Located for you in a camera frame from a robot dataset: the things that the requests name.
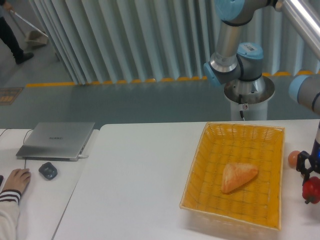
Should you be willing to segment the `white striped sleeve forearm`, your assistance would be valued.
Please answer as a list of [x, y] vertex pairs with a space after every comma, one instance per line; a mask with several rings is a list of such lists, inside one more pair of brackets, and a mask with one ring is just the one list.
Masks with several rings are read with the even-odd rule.
[[0, 239], [16, 240], [17, 224], [20, 214], [19, 201], [21, 192], [18, 190], [3, 190], [0, 193]]

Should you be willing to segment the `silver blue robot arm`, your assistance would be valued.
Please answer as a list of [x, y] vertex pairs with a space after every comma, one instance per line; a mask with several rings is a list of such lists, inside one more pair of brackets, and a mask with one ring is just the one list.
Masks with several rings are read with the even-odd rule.
[[[215, 86], [233, 80], [254, 82], [262, 75], [262, 49], [257, 46], [249, 56], [240, 53], [240, 38], [243, 27], [253, 18], [255, 11], [273, 7], [282, 12], [298, 34], [320, 60], [320, 17], [305, 0], [215, 0], [216, 13], [221, 20], [216, 50], [210, 60], [203, 65], [209, 81]], [[298, 104], [320, 115], [320, 76], [301, 75], [293, 79], [289, 95]], [[309, 160], [310, 168], [305, 167]], [[303, 176], [302, 186], [311, 180], [312, 172], [320, 174], [320, 122], [311, 154], [298, 154], [296, 170]]]

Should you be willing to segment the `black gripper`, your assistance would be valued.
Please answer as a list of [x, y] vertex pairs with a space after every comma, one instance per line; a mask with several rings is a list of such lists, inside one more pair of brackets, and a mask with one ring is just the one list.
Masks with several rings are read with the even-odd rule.
[[[309, 169], [305, 166], [306, 160], [310, 163]], [[314, 142], [311, 154], [301, 151], [297, 155], [296, 170], [301, 173], [302, 185], [309, 180], [311, 172], [320, 173], [320, 143], [318, 141]]]

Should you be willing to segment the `person's hand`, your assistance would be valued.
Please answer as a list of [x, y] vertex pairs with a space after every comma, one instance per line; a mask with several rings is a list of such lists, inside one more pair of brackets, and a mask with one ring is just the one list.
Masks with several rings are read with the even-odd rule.
[[23, 174], [24, 169], [20, 169], [20, 168], [14, 169], [10, 173], [10, 175], [8, 176], [2, 190], [3, 191], [18, 191], [21, 194], [23, 194], [26, 187], [28, 186], [28, 185], [23, 184], [23, 180], [21, 178], [21, 175]]

